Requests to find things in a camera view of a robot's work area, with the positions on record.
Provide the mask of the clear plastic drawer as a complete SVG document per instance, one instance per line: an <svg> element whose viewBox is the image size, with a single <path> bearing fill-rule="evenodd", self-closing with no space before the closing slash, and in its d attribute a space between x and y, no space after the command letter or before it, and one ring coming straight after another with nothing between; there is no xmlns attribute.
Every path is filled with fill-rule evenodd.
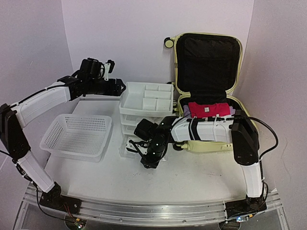
<svg viewBox="0 0 307 230"><path fill-rule="evenodd" d="M124 135L119 153L123 158L148 160L149 162L165 161L166 147L167 144L163 139L143 140L135 135Z"/></svg>

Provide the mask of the white plastic drawer organizer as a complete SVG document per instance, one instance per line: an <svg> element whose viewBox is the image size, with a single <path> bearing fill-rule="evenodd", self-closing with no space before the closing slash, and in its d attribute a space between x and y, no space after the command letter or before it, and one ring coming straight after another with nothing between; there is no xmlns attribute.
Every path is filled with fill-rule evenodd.
<svg viewBox="0 0 307 230"><path fill-rule="evenodd" d="M158 122L172 115L173 84L127 82L126 86L119 103L123 135L133 136L137 124L144 118Z"/></svg>

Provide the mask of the white perforated plastic basket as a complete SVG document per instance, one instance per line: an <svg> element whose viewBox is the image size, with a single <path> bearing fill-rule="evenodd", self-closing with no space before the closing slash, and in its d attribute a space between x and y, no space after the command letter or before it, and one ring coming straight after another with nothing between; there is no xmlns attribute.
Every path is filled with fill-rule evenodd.
<svg viewBox="0 0 307 230"><path fill-rule="evenodd" d="M111 131L109 116L60 114L42 137L40 148L57 157L99 162Z"/></svg>

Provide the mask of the purple cloth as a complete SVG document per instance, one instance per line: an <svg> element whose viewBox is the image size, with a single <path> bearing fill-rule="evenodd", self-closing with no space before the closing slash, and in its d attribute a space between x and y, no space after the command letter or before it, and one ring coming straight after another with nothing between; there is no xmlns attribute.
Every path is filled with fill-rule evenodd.
<svg viewBox="0 0 307 230"><path fill-rule="evenodd" d="M230 115L234 115L236 112L235 108L233 106L230 106L229 109L230 109ZM188 105L183 106L183 112L185 117L191 117L191 112Z"/></svg>

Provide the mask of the red cloth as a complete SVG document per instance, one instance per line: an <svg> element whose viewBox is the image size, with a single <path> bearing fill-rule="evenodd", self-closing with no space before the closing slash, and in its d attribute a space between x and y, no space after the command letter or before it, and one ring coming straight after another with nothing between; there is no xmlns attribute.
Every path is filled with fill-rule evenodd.
<svg viewBox="0 0 307 230"><path fill-rule="evenodd" d="M230 106L227 103L215 104L198 104L196 102L188 103L189 110L192 116L197 118L226 116L230 115Z"/></svg>

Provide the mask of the pale yellow hard suitcase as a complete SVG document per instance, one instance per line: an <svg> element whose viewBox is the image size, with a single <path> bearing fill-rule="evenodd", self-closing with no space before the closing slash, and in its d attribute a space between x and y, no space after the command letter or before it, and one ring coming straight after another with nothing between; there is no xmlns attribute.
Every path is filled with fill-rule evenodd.
<svg viewBox="0 0 307 230"><path fill-rule="evenodd" d="M175 54L175 86L179 92L178 109L184 116L183 106L227 103L235 110L244 105L231 96L240 74L242 60L241 42L221 34L183 33L166 38L165 46ZM173 144L175 150L193 152L223 151L224 142L185 141Z"/></svg>

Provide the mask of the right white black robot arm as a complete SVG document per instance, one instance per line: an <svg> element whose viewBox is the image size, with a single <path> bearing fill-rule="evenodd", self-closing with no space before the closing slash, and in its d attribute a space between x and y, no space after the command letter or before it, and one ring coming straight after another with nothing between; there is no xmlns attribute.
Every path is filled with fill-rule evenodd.
<svg viewBox="0 0 307 230"><path fill-rule="evenodd" d="M130 140L145 168L156 168L169 144L185 141L232 144L235 162L241 167L246 197L225 204L226 216L241 222L266 209L264 181L259 158L259 135L254 119L243 110L234 115L214 117L166 116L157 124L142 119L134 130L140 141Z"/></svg>

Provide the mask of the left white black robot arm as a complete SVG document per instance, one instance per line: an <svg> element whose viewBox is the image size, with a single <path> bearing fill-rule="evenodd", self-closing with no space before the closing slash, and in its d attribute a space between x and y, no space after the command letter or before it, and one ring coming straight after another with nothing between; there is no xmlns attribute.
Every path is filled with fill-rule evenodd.
<svg viewBox="0 0 307 230"><path fill-rule="evenodd" d="M126 89L121 79L111 79L115 62L83 59L73 74L58 79L26 98L0 107L0 140L19 171L37 190L42 191L38 204L59 211L78 213L81 200L62 195L61 186L40 165L31 151L24 128L54 107L86 95L120 96Z"/></svg>

